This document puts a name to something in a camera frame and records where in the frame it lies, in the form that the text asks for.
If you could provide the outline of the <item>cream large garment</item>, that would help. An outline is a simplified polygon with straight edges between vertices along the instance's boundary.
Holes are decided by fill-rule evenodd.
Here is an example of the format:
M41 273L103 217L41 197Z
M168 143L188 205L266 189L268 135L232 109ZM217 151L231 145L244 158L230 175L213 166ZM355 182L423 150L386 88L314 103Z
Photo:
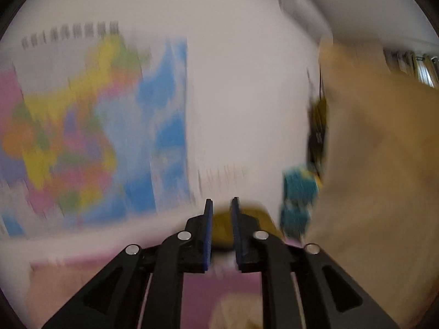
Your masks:
M323 186L305 239L414 328L438 295L438 90L376 50L324 41L319 62Z

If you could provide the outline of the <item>peach pink garment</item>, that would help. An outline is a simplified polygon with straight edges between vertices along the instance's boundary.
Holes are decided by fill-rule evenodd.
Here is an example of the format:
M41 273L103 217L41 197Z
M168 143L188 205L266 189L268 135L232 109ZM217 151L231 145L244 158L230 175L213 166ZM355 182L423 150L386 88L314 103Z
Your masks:
M36 266L27 309L38 328L136 328L149 279L137 259Z

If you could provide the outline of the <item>pink bed sheet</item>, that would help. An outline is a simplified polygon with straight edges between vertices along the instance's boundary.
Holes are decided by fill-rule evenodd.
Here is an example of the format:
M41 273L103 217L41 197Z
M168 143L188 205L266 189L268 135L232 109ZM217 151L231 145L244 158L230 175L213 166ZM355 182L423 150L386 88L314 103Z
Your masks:
M26 305L31 323L41 328L107 263L37 264L30 272ZM205 275L187 274L183 287L182 328L261 328L260 276L241 274L232 253L213 256Z

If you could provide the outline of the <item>teal plastic basket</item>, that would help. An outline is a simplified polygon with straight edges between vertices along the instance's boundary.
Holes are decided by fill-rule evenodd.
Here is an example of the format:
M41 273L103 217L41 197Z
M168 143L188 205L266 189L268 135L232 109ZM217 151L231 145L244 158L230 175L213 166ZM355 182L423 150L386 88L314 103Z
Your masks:
M319 176L305 167L295 167L283 173L280 228L287 238L302 240L321 185Z

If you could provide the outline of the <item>olive green jacket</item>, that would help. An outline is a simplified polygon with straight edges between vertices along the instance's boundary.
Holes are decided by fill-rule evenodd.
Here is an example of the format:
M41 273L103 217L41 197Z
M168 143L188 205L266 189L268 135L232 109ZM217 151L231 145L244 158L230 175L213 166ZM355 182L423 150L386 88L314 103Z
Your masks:
M276 227L265 207L256 203L242 203L238 217L232 213L231 208L224 207L214 211L211 239L211 247L214 252L225 253L234 250L236 230L243 230L250 234L256 230L254 221L250 225L246 225L245 216L255 218L258 222L258 229L283 239L282 232Z

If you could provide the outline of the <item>black hanging bag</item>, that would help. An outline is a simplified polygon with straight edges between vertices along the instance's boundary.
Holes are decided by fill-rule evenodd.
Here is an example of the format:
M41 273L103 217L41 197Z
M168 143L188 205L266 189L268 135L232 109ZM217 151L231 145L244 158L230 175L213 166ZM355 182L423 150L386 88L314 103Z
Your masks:
M319 70L319 86L316 87L307 74L309 81L309 105L307 117L309 134L307 140L307 168L322 178L324 174L325 134L327 131L327 99L324 95L322 70Z

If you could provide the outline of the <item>white air conditioner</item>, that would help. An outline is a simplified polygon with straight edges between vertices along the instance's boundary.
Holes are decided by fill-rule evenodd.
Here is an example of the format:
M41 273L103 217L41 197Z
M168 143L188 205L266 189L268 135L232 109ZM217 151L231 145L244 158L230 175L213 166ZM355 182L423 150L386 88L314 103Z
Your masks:
M278 0L280 9L301 26L317 44L322 39L333 40L330 23L314 0Z

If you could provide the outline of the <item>colourful wall map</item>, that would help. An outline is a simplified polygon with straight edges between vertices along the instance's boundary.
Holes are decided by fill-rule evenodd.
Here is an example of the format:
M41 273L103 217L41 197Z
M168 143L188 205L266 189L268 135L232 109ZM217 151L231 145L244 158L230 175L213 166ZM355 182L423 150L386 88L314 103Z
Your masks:
M185 206L187 42L62 25L1 51L1 238Z

